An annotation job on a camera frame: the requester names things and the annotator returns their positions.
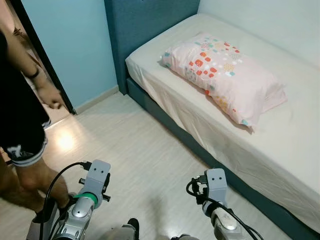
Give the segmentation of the pink patterned pillow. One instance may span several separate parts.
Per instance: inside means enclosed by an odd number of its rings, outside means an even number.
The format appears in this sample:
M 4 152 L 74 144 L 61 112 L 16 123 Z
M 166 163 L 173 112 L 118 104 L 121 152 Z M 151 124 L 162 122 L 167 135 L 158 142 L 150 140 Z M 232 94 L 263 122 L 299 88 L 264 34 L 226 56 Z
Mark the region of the pink patterned pillow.
M 203 90 L 235 123 L 249 128 L 288 100 L 284 83 L 267 68 L 206 32 L 167 48 L 160 64 Z

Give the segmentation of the person in black shorts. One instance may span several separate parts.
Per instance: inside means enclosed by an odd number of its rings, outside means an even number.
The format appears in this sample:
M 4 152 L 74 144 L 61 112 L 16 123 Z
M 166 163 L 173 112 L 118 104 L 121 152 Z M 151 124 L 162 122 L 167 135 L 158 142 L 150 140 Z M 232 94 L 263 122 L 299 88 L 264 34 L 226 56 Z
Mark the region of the person in black shorts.
M 50 123 L 44 107 L 60 109 L 62 103 L 60 91 L 25 46 L 0 25 L 0 149 L 14 166 L 10 169 L 0 154 L 0 199 L 34 211 L 38 221 L 50 214 L 43 193 L 59 208 L 70 202 L 66 183 L 54 182 L 57 172 L 42 158 Z

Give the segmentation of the dark blue bed frame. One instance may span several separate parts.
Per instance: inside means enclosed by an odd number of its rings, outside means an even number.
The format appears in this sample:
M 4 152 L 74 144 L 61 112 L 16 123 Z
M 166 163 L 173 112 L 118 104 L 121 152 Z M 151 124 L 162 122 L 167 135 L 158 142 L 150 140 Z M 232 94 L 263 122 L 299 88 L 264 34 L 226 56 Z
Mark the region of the dark blue bed frame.
M 159 121 L 184 146 L 209 167 L 226 171 L 231 189 L 256 207 L 292 240 L 320 240 L 320 233 L 306 226 L 294 214 L 252 189 L 246 182 L 218 162 L 192 135 L 183 130 L 130 77 L 125 59 L 133 51 L 167 29 L 197 13 L 200 0 L 103 0 L 112 47 L 118 89 Z

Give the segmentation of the dark door frame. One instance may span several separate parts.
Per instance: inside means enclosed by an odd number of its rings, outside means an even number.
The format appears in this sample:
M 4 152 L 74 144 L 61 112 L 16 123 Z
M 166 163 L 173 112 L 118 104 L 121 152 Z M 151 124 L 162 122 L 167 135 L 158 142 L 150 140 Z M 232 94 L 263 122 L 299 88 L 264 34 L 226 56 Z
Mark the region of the dark door frame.
M 34 48 L 34 52 L 38 55 L 39 59 L 41 60 L 42 68 L 50 77 L 53 85 L 57 87 L 57 89 L 61 92 L 61 97 L 66 109 L 71 115 L 77 115 L 77 111 L 72 105 L 70 98 L 66 93 L 66 90 L 60 82 L 58 74 L 56 73 L 54 66 L 51 64 L 50 58 L 48 57 L 45 48 L 42 45 L 41 39 L 39 39 L 34 25 L 32 25 L 32 21 L 30 21 L 28 12 L 25 9 L 25 5 L 22 3 L 22 0 L 7 0 L 7 2 L 11 4 L 14 11 L 16 12 L 18 20 L 24 27 L 25 34 L 29 37 L 29 41 Z

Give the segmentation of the grey left robot leg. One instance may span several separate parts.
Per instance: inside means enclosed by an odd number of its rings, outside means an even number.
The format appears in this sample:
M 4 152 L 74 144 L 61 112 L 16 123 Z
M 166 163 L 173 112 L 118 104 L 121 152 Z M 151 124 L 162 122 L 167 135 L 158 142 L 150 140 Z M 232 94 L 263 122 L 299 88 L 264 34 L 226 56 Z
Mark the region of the grey left robot leg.
M 140 240 L 140 225 L 137 218 L 130 218 L 126 224 L 112 228 L 99 240 Z

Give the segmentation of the mattress with cream sheet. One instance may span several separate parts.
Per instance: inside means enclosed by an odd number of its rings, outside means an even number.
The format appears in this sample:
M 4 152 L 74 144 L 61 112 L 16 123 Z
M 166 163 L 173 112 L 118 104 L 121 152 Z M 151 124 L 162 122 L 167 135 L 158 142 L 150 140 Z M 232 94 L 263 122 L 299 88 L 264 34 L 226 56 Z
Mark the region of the mattress with cream sheet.
M 253 130 L 236 125 L 194 85 L 162 66 L 169 46 L 199 33 L 238 46 L 284 84 L 286 102 L 265 112 Z M 201 160 L 224 167 L 229 185 L 293 240 L 320 239 L 318 71 L 208 14 L 190 16 L 128 57 L 129 96 Z

